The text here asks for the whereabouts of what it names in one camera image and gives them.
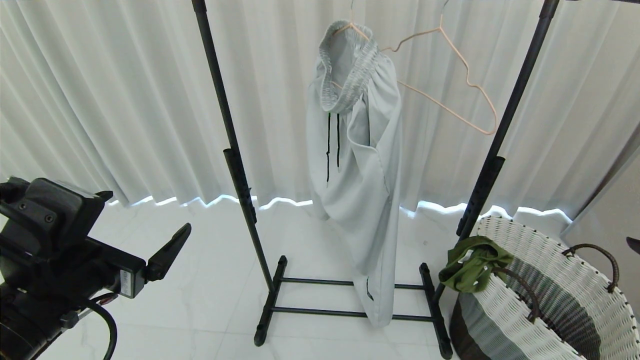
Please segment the clothing rack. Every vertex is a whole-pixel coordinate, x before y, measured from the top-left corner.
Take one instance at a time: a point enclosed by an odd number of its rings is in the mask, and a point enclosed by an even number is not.
[[[269,324],[271,323],[271,317],[273,313],[297,313],[297,314],[315,314],[315,315],[332,315],[332,316],[351,316],[351,317],[366,317],[363,312],[356,311],[336,311],[325,309],[308,309],[298,307],[281,307],[277,306],[278,294],[280,293],[280,286],[283,282],[297,282],[304,284],[322,284],[322,285],[336,285],[336,286],[353,286],[351,281],[336,281],[336,280],[322,280],[322,279],[302,279],[297,277],[286,277],[285,269],[287,267],[286,256],[280,256],[276,272],[271,277],[269,266],[264,256],[262,244],[258,235],[258,230],[255,224],[257,223],[257,217],[253,202],[251,199],[250,188],[247,183],[246,174],[244,172],[244,166],[242,157],[240,155],[240,148],[238,147],[236,130],[234,129],[231,111],[227,101],[227,95],[225,93],[225,87],[222,81],[222,75],[220,72],[220,66],[218,65],[218,57],[216,56],[216,50],[213,44],[213,38],[211,36],[211,29],[209,27],[209,20],[207,18],[207,8],[205,0],[191,0],[193,3],[193,9],[196,13],[198,20],[198,27],[200,28],[200,36],[202,37],[202,43],[204,45],[207,60],[209,62],[209,70],[213,78],[213,83],[218,96],[218,102],[220,104],[220,110],[222,112],[222,119],[225,123],[225,129],[227,130],[227,137],[229,139],[229,149],[225,149],[224,155],[231,173],[231,178],[236,188],[237,197],[243,210],[244,219],[246,221],[255,252],[262,268],[262,274],[264,280],[269,289],[269,295],[267,296],[264,307],[262,308],[262,316],[256,326],[255,336],[253,342],[256,346],[264,344],[267,332],[269,330]],[[520,69],[518,79],[516,80],[513,92],[509,98],[507,108],[504,112],[500,126],[493,138],[493,142],[484,161],[482,171],[476,181],[476,185],[471,194],[471,198],[467,204],[467,208],[458,224],[458,230],[456,234],[460,237],[459,241],[468,238],[471,234],[471,230],[480,215],[480,212],[491,192],[493,184],[495,183],[498,174],[504,164],[505,159],[497,156],[498,150],[504,141],[507,130],[513,119],[513,115],[518,108],[518,103],[522,98],[524,89],[529,80],[529,76],[533,70],[534,64],[542,47],[545,35],[549,29],[551,19],[553,18],[559,0],[545,0],[542,11],[540,12],[540,18],[536,31],[533,34],[533,39],[529,46],[529,50],[525,57],[525,60]],[[422,263],[419,267],[420,277],[422,279],[422,285],[412,284],[396,284],[396,289],[409,289],[424,291],[427,298],[429,310],[431,316],[416,316],[416,315],[393,315],[393,320],[407,320],[407,321],[420,321],[431,322],[435,327],[436,337],[438,339],[438,345],[440,347],[440,354],[444,359],[451,359],[453,356],[453,350],[451,348],[451,340],[447,334],[447,329],[444,324],[444,318],[440,311],[440,297],[444,291],[444,285],[441,283],[438,288],[434,287],[429,267],[427,264]]]

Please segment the garment rack base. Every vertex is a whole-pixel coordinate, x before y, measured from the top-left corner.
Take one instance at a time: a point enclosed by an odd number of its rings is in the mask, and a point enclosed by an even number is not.
[[[280,293],[280,286],[283,282],[296,282],[302,284],[322,284],[322,285],[338,285],[338,286],[353,286],[351,281],[337,281],[337,280],[321,280],[321,279],[301,279],[296,277],[285,277],[284,272],[287,268],[287,257],[282,255],[278,261],[278,267],[276,268],[275,275],[273,276],[274,290],[269,292],[267,300],[262,308],[262,316],[260,316],[260,322],[256,326],[255,336],[253,337],[253,343],[256,346],[262,346],[267,338],[267,332],[269,331],[269,324],[271,323],[271,317],[273,313],[294,313],[294,314],[313,314],[313,315],[332,315],[332,316],[350,316],[355,318],[366,318],[367,315],[362,312],[356,311],[338,311],[338,310],[325,310],[325,309],[306,309],[300,307],[280,307],[276,306],[278,300],[278,294]],[[440,355],[444,359],[451,359],[453,356],[453,350],[451,348],[451,340],[447,334],[447,329],[444,325],[444,318],[440,311],[438,302],[434,300],[435,288],[431,275],[429,273],[429,267],[427,264],[422,263],[419,268],[420,277],[422,278],[422,285],[411,284],[396,284],[396,289],[406,290],[420,290],[424,291],[429,304],[429,310],[431,316],[417,316],[417,315],[393,315],[393,320],[407,320],[407,321],[420,321],[430,322],[433,324],[436,332],[436,338],[438,339],[438,347],[440,347]]]

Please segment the horizontal metal bar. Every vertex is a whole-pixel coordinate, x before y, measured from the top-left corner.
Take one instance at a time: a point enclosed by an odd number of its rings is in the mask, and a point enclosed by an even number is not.
[[[367,314],[357,311],[340,311],[340,310],[322,310],[322,309],[303,309],[300,307],[280,307],[274,306],[271,308],[276,313],[294,313],[294,314],[313,314],[313,315],[333,315],[333,316],[350,316],[353,318],[366,318]],[[421,321],[421,322],[433,322],[434,318],[430,316],[417,316],[417,315],[394,315],[394,320],[408,320],[408,321]]]
[[[353,286],[353,281],[341,280],[322,280],[322,279],[301,279],[299,277],[283,277],[282,282],[298,282],[301,284],[324,284],[324,285],[343,285]],[[424,290],[422,285],[396,284],[396,289]]]

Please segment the white curtain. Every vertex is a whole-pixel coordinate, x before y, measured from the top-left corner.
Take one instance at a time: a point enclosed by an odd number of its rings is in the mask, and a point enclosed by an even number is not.
[[[350,0],[209,0],[244,165],[263,204],[308,200],[305,93],[317,45]],[[444,0],[356,0],[380,47],[438,25]],[[444,28],[502,115],[542,1],[449,1]],[[235,194],[220,109],[187,0],[0,2],[0,176],[112,189],[124,204]],[[489,203],[571,217],[640,117],[640,5],[562,1],[500,155]],[[485,129],[441,35],[391,54],[400,80]],[[403,199],[465,202],[492,137],[403,92]]]

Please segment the black drawstring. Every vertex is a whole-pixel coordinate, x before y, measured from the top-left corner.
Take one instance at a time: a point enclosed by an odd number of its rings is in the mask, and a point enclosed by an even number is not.
[[[331,113],[328,118],[329,130],[326,135],[326,184],[329,186],[329,150],[331,149]]]
[[[338,162],[338,172],[340,172],[340,114],[338,114],[338,156],[336,161]]]

